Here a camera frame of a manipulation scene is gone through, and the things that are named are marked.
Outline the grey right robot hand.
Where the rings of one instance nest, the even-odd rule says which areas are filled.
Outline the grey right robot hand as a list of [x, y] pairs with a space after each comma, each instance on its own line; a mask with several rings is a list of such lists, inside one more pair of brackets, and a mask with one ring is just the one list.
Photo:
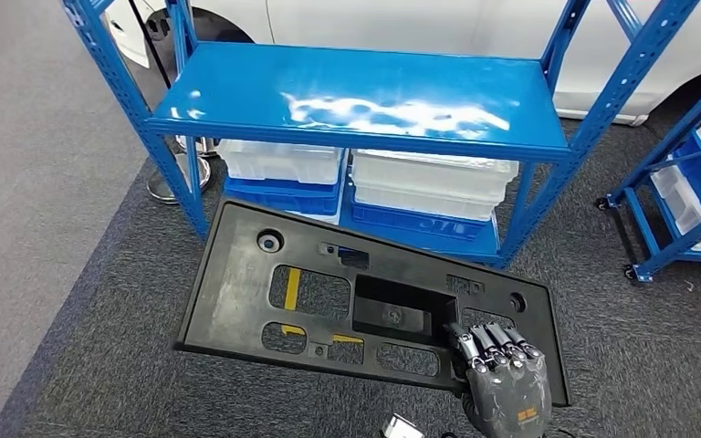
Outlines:
[[496, 322], [443, 328], [469, 422], [485, 437], [544, 437], [552, 410], [544, 353]]

